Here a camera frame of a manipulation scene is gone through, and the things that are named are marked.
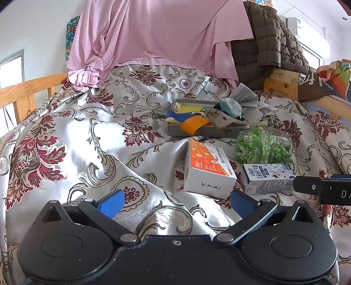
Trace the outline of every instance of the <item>gray tray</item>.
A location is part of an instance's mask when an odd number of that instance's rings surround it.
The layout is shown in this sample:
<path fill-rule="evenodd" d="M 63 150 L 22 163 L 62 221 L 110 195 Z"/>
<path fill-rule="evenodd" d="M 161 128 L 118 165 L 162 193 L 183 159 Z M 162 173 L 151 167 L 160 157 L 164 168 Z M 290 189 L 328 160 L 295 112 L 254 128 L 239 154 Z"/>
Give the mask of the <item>gray tray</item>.
<path fill-rule="evenodd" d="M 175 104 L 175 102 L 178 103 L 186 103 L 186 104 L 202 104 L 202 105 L 208 105 L 208 107 L 213 107 L 215 104 L 218 102 L 216 101 L 203 101 L 203 100 L 186 100 L 186 99 L 176 99 L 172 103 L 172 107 Z M 213 138 L 237 138 L 239 133 L 243 130 L 247 130 L 250 126 L 247 125 L 246 127 L 236 127 L 236 128 L 231 128 L 231 127 L 226 127 L 222 129 L 218 129 L 215 126 L 203 126 L 198 129 L 196 132 L 196 136 L 202 136 L 202 137 L 213 137 Z M 189 134 L 184 132 L 183 130 L 180 129 L 180 125 L 175 125 L 175 124 L 167 124 L 167 129 L 168 129 L 168 135 L 174 136 L 174 137 L 190 137 Z"/>

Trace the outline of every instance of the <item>plastic bag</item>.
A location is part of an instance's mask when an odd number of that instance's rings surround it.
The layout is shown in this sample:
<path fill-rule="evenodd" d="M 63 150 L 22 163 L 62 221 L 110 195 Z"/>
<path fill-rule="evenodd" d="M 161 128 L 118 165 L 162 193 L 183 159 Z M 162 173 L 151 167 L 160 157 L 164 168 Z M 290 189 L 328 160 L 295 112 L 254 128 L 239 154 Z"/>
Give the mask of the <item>plastic bag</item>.
<path fill-rule="evenodd" d="M 239 133 L 234 160 L 242 164 L 286 163 L 292 151 L 293 145 L 286 133 L 256 125 Z"/>
<path fill-rule="evenodd" d="M 222 111 L 233 118 L 241 116 L 241 105 L 234 98 L 222 98 L 220 100 L 220 106 Z"/>

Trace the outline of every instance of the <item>brown puffer jacket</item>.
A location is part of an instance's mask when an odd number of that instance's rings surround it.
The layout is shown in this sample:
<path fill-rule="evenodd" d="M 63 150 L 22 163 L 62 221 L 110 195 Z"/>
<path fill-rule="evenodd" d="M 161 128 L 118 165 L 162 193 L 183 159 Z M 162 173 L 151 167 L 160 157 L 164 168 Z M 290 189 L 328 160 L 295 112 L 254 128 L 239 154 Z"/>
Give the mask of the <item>brown puffer jacket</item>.
<path fill-rule="evenodd" d="M 260 90 L 274 68 L 308 74 L 309 64 L 302 48 L 277 11 L 245 1 L 254 39 L 231 42 L 239 82 L 251 90 Z"/>

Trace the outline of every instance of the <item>blue gripper pad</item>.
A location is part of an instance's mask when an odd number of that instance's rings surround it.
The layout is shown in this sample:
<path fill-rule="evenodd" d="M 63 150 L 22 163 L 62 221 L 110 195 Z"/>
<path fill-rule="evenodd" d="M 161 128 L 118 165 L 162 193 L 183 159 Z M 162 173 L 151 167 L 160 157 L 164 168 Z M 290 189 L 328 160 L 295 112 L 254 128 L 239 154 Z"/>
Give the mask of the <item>blue gripper pad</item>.
<path fill-rule="evenodd" d="M 112 219 L 123 209 L 124 201 L 124 192 L 121 189 L 117 189 L 101 200 L 96 201 L 96 204 L 101 213 Z"/>
<path fill-rule="evenodd" d="M 233 210 L 243 219 L 258 208 L 258 201 L 239 190 L 233 190 L 230 193 L 230 203 Z"/>

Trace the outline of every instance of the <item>white box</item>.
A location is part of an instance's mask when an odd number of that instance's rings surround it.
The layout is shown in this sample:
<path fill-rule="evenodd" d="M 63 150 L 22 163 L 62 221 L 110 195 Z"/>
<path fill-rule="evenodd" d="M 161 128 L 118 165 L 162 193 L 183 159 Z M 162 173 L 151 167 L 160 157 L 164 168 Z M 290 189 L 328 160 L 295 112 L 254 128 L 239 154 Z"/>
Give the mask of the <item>white box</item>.
<path fill-rule="evenodd" d="M 237 177 L 224 151 L 190 139 L 185 157 L 184 191 L 227 199 Z"/>
<path fill-rule="evenodd" d="M 280 193 L 292 191 L 294 174 L 287 163 L 243 164 L 246 194 Z"/>

